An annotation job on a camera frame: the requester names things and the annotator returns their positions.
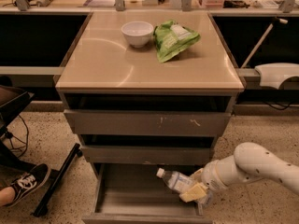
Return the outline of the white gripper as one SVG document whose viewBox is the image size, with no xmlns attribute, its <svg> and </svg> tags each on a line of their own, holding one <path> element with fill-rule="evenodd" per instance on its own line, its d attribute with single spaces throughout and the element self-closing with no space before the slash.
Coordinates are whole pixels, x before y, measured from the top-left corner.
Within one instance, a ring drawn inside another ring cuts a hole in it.
<svg viewBox="0 0 299 224">
<path fill-rule="evenodd" d="M 218 161 L 212 161 L 208 163 L 204 169 L 200 168 L 195 171 L 190 178 L 201 181 L 202 183 L 196 183 L 191 188 L 187 189 L 185 192 L 179 195 L 180 199 L 185 203 L 199 200 L 201 198 L 206 197 L 207 188 L 214 192 L 220 192 L 226 189 L 225 184 L 221 181 L 218 173 L 217 173 L 217 164 Z"/>
</svg>

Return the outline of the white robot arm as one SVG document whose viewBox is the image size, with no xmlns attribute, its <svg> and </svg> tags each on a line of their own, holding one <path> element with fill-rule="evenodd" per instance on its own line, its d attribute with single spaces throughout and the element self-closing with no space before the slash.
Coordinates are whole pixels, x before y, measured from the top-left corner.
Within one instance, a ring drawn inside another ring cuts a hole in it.
<svg viewBox="0 0 299 224">
<path fill-rule="evenodd" d="M 185 203 L 199 201 L 210 191 L 220 192 L 234 184 L 261 179 L 270 179 L 299 194 L 299 167 L 251 142 L 238 145 L 229 157 L 211 161 L 194 172 L 191 179 L 195 183 L 179 195 Z"/>
</svg>

